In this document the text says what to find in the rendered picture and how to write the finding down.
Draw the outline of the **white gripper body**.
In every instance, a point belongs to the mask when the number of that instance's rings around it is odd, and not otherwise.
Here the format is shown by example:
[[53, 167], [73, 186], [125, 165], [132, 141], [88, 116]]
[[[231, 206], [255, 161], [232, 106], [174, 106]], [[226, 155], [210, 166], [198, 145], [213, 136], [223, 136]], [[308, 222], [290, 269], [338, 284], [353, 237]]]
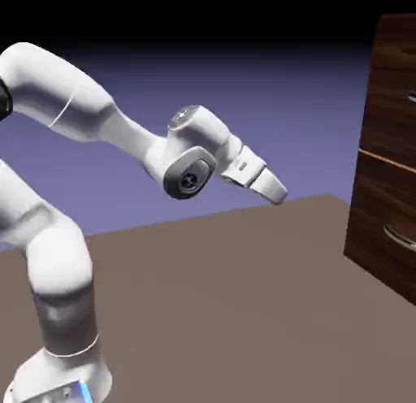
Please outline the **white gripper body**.
[[259, 173], [250, 189], [272, 204], [281, 204], [288, 194], [285, 186], [267, 167]]

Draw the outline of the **dark wood drawer front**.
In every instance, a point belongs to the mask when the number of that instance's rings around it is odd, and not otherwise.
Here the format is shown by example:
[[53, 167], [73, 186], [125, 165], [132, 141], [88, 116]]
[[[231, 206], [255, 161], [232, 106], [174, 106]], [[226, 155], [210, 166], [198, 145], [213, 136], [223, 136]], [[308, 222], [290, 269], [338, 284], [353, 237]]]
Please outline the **dark wood drawer front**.
[[416, 170], [416, 47], [377, 45], [371, 59], [360, 148]]
[[344, 255], [416, 306], [416, 252], [390, 239], [384, 225], [416, 241], [416, 171], [360, 151]]

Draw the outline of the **dark wood cabinet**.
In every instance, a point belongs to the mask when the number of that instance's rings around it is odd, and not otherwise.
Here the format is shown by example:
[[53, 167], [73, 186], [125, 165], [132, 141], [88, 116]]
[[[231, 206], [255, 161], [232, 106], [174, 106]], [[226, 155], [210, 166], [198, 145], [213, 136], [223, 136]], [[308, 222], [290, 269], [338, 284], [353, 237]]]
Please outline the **dark wood cabinet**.
[[376, 26], [344, 254], [416, 306], [416, 13]]

